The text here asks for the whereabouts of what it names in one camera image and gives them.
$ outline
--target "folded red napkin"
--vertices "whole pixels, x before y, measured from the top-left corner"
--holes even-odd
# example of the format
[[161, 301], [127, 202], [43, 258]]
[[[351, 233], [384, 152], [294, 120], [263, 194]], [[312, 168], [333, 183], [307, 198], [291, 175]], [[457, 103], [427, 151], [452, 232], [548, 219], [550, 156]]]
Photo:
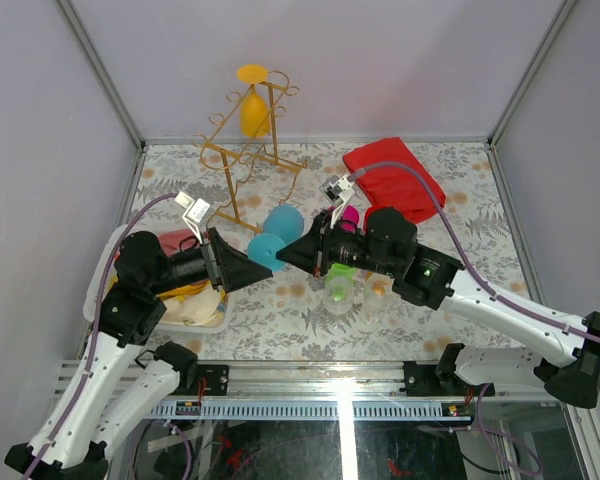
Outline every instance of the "folded red napkin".
[[[347, 153], [344, 164], [349, 171], [391, 160], [401, 162], [416, 170], [426, 180], [441, 206], [446, 197], [440, 186], [420, 164], [399, 138], [385, 138]], [[407, 220], [420, 223], [436, 214], [436, 209], [426, 190], [418, 180], [399, 168], [387, 167], [373, 170], [356, 180], [372, 205], [394, 207]]]

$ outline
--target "floral pattern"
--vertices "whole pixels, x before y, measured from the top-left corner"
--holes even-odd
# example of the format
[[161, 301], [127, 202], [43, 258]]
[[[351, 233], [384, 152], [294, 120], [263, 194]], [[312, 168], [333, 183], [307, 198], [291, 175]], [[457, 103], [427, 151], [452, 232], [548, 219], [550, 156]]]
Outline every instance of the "floral pattern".
[[[282, 145], [280, 155], [307, 161], [287, 203], [305, 218], [305, 231], [313, 216], [326, 207], [317, 188], [332, 175], [346, 173], [342, 156], [360, 146], [351, 143]], [[447, 195], [445, 211], [469, 258], [478, 271], [518, 294], [526, 295], [516, 250], [509, 232], [491, 166], [481, 143], [413, 143], [408, 145]], [[193, 146], [149, 147], [133, 204], [136, 212], [150, 199], [184, 190], [202, 197], [213, 208], [229, 199], [221, 170], [205, 167]], [[211, 155], [207, 163], [221, 165]], [[234, 179], [248, 174], [236, 164]], [[292, 174], [256, 161], [249, 183], [238, 192], [241, 215], [261, 225], [268, 212], [284, 198]], [[352, 205], [361, 213], [369, 202], [357, 191]], [[183, 227], [180, 207], [163, 202], [141, 221], [143, 228], [162, 233]], [[210, 222], [221, 233], [239, 237], [246, 249], [253, 233], [220, 218]], [[418, 241], [454, 255], [453, 244], [439, 218], [418, 225]], [[235, 307], [227, 328], [218, 334], [187, 334], [158, 330], [149, 348], [168, 340], [178, 342], [205, 359], [270, 360], [433, 360], [450, 342], [483, 347], [515, 346], [510, 338], [441, 311], [394, 300], [373, 323], [365, 321], [362, 305], [363, 273], [354, 278], [356, 303], [342, 317], [334, 317], [321, 304], [324, 281], [287, 265], [274, 277], [234, 292]]]

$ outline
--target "floral tablecloth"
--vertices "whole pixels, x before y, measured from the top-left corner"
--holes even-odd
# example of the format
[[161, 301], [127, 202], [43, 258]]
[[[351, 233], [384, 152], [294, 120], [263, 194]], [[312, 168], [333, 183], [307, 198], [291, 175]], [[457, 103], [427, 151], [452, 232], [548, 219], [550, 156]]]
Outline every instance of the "floral tablecloth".
[[[360, 146], [351, 143], [283, 145], [280, 155], [307, 160], [287, 203], [311, 219], [327, 206], [318, 187], [328, 177], [346, 173], [342, 156]], [[445, 210], [469, 258], [483, 275], [518, 294], [526, 294], [518, 258], [503, 212], [488, 157], [481, 143], [414, 143], [408, 145], [447, 194]], [[133, 203], [137, 211], [150, 199], [184, 190], [202, 197], [214, 208], [228, 201], [224, 174], [200, 162], [193, 146], [151, 146]], [[220, 165], [220, 157], [209, 155], [209, 165]], [[234, 179], [245, 178], [246, 167], [237, 165]], [[269, 210], [287, 195], [292, 174], [256, 161], [251, 181], [238, 192], [241, 214], [250, 223], [262, 224]], [[358, 191], [352, 205], [363, 212], [369, 206]], [[151, 209], [141, 225], [165, 232], [184, 227], [182, 211], [174, 202]], [[242, 249], [253, 233], [217, 217], [211, 221], [222, 232], [239, 236]], [[454, 254], [449, 236], [439, 218], [419, 226], [418, 241]], [[271, 360], [424, 360], [437, 359], [449, 342], [475, 346], [517, 345], [510, 338], [469, 320], [394, 302], [379, 321], [367, 323], [362, 312], [362, 273], [355, 278], [358, 298], [344, 317], [331, 316], [321, 305], [322, 279], [315, 279], [291, 266], [272, 279], [234, 292], [235, 307], [227, 328], [218, 334], [167, 333], [156, 331], [149, 348], [172, 340], [197, 352], [204, 359]]]

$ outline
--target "white wall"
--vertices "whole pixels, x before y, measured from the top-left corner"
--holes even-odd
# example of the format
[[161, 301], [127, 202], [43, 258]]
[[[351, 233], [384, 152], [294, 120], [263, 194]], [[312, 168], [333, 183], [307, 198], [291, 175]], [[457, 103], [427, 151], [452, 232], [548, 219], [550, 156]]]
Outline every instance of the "white wall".
[[54, 2], [0, 0], [0, 479], [75, 355], [133, 154]]
[[561, 1], [74, 4], [146, 138], [211, 133], [246, 63], [301, 89], [281, 137], [466, 138], [491, 132]]
[[600, 311], [600, 0], [576, 8], [499, 152], [548, 301]]

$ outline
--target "white connector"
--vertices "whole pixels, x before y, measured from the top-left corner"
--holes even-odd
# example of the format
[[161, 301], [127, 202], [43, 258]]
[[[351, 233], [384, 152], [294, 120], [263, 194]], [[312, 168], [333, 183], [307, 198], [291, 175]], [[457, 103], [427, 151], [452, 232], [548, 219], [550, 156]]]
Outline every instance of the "white connector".
[[320, 185], [320, 191], [329, 199], [331, 205], [334, 206], [331, 213], [331, 228], [333, 228], [355, 195], [353, 183], [349, 181], [347, 175], [340, 178], [333, 176]]
[[209, 211], [211, 204], [205, 202], [201, 198], [194, 200], [184, 192], [178, 193], [175, 201], [178, 205], [185, 209], [184, 213], [182, 214], [182, 220], [184, 220], [184, 223], [187, 224], [187, 226], [198, 239], [198, 242], [200, 242], [202, 245], [202, 234], [200, 233], [199, 225], [207, 211]]

